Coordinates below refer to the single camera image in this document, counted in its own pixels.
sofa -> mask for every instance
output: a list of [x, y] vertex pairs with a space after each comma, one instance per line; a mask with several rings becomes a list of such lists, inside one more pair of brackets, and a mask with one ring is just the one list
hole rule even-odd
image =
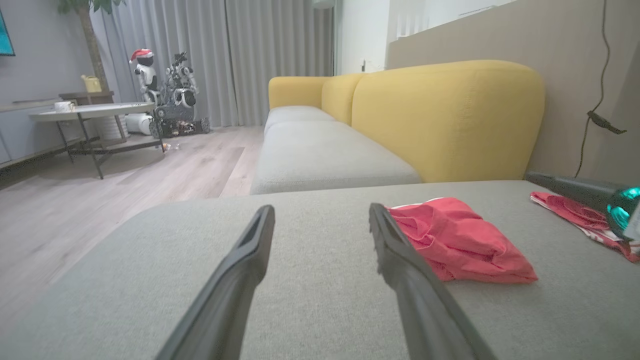
[[477, 60], [269, 82], [251, 194], [522, 179], [545, 107], [540, 76]]
[[447, 282], [503, 360], [637, 360], [640, 271], [529, 200], [525, 181], [409, 184], [165, 204], [126, 221], [8, 333], [1, 358], [153, 359], [253, 214], [275, 207], [241, 359], [408, 359], [369, 204], [456, 197], [529, 260], [532, 284]]

gray sofa cushion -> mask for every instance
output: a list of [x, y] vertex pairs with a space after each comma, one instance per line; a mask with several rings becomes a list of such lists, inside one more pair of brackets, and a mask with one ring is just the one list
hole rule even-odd
[[269, 268], [241, 359], [407, 359], [396, 295], [376, 269], [371, 202], [457, 197], [540, 278], [448, 282], [499, 359], [640, 358], [640, 271], [529, 200], [524, 181], [279, 193], [162, 205], [98, 244], [0, 340], [3, 359], [153, 359], [255, 211], [276, 209]]
[[281, 106], [269, 111], [267, 122], [264, 124], [264, 133], [266, 134], [275, 124], [292, 121], [335, 121], [335, 119], [313, 106]]
[[264, 139], [252, 194], [420, 183], [382, 145], [341, 122], [289, 122]]

gray curtain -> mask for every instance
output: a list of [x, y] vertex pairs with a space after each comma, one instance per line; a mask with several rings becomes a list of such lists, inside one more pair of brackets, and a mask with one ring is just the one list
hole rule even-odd
[[121, 101], [141, 100], [133, 51], [153, 50], [160, 79], [186, 51], [198, 114], [213, 126], [264, 124], [275, 76], [333, 74], [332, 11], [312, 0], [137, 0], [102, 19], [96, 32], [106, 33]]

screen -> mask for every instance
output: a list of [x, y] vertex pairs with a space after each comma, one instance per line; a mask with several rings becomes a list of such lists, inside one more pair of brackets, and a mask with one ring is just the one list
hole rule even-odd
[[9, 34], [6, 32], [2, 11], [0, 11], [0, 55], [15, 55], [11, 39], [9, 39]]

black metal table frame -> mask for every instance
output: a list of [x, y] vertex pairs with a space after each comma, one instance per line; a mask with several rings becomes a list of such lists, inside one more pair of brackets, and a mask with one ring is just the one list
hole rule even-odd
[[[98, 136], [90, 138], [89, 134], [87, 133], [86, 127], [84, 126], [84, 122], [87, 120], [91, 120], [91, 118], [84, 119], [80, 113], [77, 113], [77, 117], [78, 117], [78, 123], [80, 123], [80, 128], [82, 128], [82, 132], [84, 134], [84, 140], [77, 144], [74, 144], [71, 147], [67, 143], [67, 139], [65, 138], [65, 134], [62, 131], [62, 127], [60, 127], [60, 121], [56, 121], [58, 132], [60, 133], [60, 136], [62, 137], [62, 142], [65, 145], [65, 151], [67, 152], [67, 155], [69, 156], [69, 160], [72, 163], [74, 162], [73, 155], [91, 155], [91, 158], [93, 159], [93, 164], [95, 165], [95, 169], [98, 171], [98, 175], [100, 175], [101, 180], [104, 179], [104, 176], [102, 175], [102, 170], [100, 169], [100, 166], [105, 161], [107, 161], [113, 154], [118, 154], [119, 152], [142, 149], [142, 148], [151, 147], [151, 146], [160, 146], [160, 149], [162, 149], [162, 152], [164, 153], [162, 132], [159, 129], [158, 129], [159, 138], [157, 139], [157, 141], [148, 142], [148, 143], [138, 143], [136, 145], [130, 145], [130, 146], [121, 146], [115, 149], [94, 148], [92, 143], [100, 140], [100, 138]], [[159, 127], [156, 121], [152, 121], [152, 122], [156, 127]]]

